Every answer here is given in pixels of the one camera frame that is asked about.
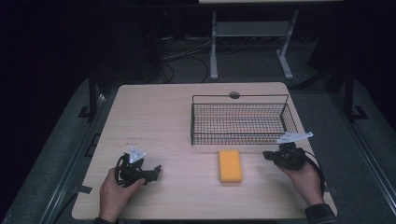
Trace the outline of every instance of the hand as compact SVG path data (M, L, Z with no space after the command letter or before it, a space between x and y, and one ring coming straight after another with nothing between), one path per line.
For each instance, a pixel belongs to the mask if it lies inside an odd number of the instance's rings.
M314 167L308 162L299 171L277 167L285 173L293 183L294 188L303 197L308 206L324 203L320 191L320 178Z
M108 171L107 177L100 187L100 212L99 218L109 222L116 222L129 199L144 183L139 179L128 188L119 186L115 178L116 168Z

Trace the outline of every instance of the wire mesh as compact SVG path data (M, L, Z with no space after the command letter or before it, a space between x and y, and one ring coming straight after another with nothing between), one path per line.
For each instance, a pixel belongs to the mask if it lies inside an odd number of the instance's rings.
M210 103L191 107L193 145L274 145L297 133L286 103Z

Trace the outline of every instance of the wire basket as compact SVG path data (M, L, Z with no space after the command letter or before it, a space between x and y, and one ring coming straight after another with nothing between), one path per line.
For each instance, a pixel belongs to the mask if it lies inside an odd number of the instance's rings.
M194 95L191 144L275 145L285 132L297 133L288 99L287 94Z

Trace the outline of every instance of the floor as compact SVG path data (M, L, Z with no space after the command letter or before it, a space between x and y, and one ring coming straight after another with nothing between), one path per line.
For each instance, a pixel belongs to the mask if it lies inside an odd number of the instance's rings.
M177 60L179 53L207 43L207 38L163 40L163 71L151 84L210 82L284 82L295 86L318 71L307 66L316 43L293 40L287 53L293 80L286 80L276 58L275 49L283 41L272 39L223 39L219 42L219 79L208 77L209 52L201 48ZM302 90L290 91L306 131L319 158L327 184L331 189L342 223L396 223L395 211L389 206L385 190L378 184L378 173L372 169L371 153L383 176L396 186L396 132L375 108L366 89L355 81L353 104L360 105L368 119L349 122L342 112L343 90L328 93L325 77ZM88 81L81 83L43 147L40 157L12 204L4 223L91 223L71 216L73 191L81 186L100 137L106 116L116 97L112 87L98 100L98 114L88 122L79 118L80 109L88 105ZM139 220L120 220L120 223L139 223ZM262 223L252 220L241 223ZM306 223L305 220L278 220L279 224Z

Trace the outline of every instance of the sponge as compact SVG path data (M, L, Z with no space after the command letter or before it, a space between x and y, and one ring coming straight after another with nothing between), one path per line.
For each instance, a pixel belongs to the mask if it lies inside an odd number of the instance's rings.
M221 183L241 183L242 169L237 150L219 151L219 168Z

